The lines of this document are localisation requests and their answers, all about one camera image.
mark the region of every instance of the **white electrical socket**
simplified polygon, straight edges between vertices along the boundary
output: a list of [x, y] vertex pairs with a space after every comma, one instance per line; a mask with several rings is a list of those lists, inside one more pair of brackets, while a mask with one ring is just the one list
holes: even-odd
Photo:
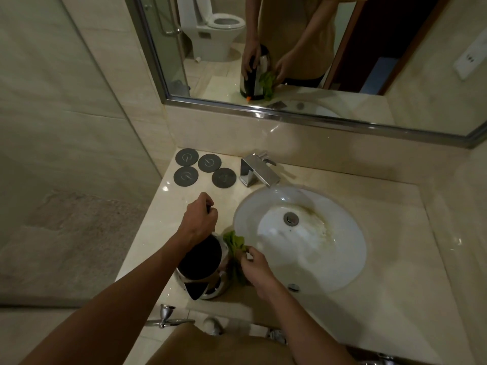
[[487, 57], [487, 28], [477, 37], [466, 51], [455, 61], [454, 69], [462, 81], [484, 61]]

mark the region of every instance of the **electric kettle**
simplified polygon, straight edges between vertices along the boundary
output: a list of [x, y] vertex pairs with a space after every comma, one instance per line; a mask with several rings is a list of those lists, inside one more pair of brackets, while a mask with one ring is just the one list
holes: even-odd
[[271, 67], [269, 50], [264, 45], [260, 45], [260, 51], [259, 64], [255, 69], [253, 68], [255, 56], [250, 58], [249, 65], [252, 68], [252, 71], [247, 72], [247, 80], [244, 79], [243, 75], [240, 76], [240, 94], [251, 100], [264, 99], [264, 90], [259, 83], [259, 79], [260, 76], [267, 72]]
[[228, 246], [216, 233], [194, 246], [179, 263], [174, 275], [193, 300], [209, 300], [230, 285]]

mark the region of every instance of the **mirror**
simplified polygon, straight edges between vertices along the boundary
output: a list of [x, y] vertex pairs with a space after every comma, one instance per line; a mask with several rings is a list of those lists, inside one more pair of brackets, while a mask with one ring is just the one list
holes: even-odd
[[487, 116], [482, 0], [139, 1], [172, 96], [457, 136]]

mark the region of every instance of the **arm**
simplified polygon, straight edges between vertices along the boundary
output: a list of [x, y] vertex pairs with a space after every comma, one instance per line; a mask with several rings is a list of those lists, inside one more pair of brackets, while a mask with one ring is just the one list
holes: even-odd
[[318, 33], [326, 28], [326, 25], [337, 11], [338, 4], [339, 2], [337, 0], [322, 0], [298, 42], [274, 67], [277, 74], [277, 85], [283, 82], [289, 72], [289, 68], [300, 58], [301, 53], [308, 47], [309, 43], [314, 40]]
[[262, 0], [245, 0], [245, 17], [247, 24], [247, 38], [245, 43], [245, 49], [242, 54], [242, 66], [241, 73], [247, 80], [247, 72], [251, 72], [250, 58], [255, 56], [253, 69], [258, 65], [260, 54], [260, 42], [258, 34], [258, 24], [259, 24], [259, 10]]
[[213, 201], [202, 193], [159, 251], [73, 313], [21, 365], [123, 364], [179, 262], [214, 230], [218, 213], [207, 214], [206, 204]]
[[254, 260], [245, 254], [238, 256], [243, 273], [254, 285], [257, 294], [276, 313], [298, 365], [355, 365], [345, 348], [313, 320], [299, 302], [272, 274], [265, 256], [248, 248]]

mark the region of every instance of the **wooden door frame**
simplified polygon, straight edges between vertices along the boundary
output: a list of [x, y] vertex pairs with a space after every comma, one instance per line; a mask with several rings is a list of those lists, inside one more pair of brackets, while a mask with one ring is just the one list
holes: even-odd
[[397, 64], [394, 66], [392, 72], [389, 74], [389, 77], [386, 79], [384, 85], [382, 85], [381, 89], [379, 90], [378, 95], [383, 96], [391, 87], [394, 80], [398, 77], [398, 75], [403, 71], [404, 67], [411, 59], [419, 45], [424, 41], [426, 35], [428, 34], [429, 30], [433, 27], [436, 23], [438, 18], [440, 17], [443, 10], [446, 8], [450, 0], [438, 0], [435, 7], [429, 14], [426, 21], [423, 23], [419, 31], [417, 32], [416, 36], [412, 39], [411, 43], [409, 44], [408, 48], [406, 49], [405, 53], [399, 59]]
[[333, 58], [333, 62], [330, 67], [330, 70], [328, 71], [328, 75], [326, 77], [325, 83], [323, 84], [323, 89], [330, 89], [330, 85], [332, 84], [335, 74], [341, 64], [343, 53], [345, 52], [348, 41], [350, 40], [350, 37], [354, 32], [355, 25], [357, 24], [360, 14], [362, 13], [362, 9], [364, 8], [365, 2], [366, 1], [357, 1], [355, 4], [354, 11], [350, 16], [350, 20], [348, 21], [347, 28], [345, 29], [345, 33], [343, 34], [340, 45], [338, 46], [337, 53]]

